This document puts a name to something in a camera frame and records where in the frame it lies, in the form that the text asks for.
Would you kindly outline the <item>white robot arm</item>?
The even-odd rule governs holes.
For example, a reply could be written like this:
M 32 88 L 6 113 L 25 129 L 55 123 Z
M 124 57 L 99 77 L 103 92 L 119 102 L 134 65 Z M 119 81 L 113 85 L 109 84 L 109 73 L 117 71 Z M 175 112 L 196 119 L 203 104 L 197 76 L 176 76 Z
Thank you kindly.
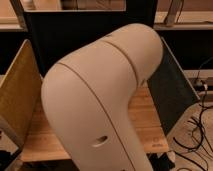
M 153 171 L 128 106 L 162 55 L 156 31 L 129 24 L 66 55 L 45 75 L 44 113 L 80 171 Z

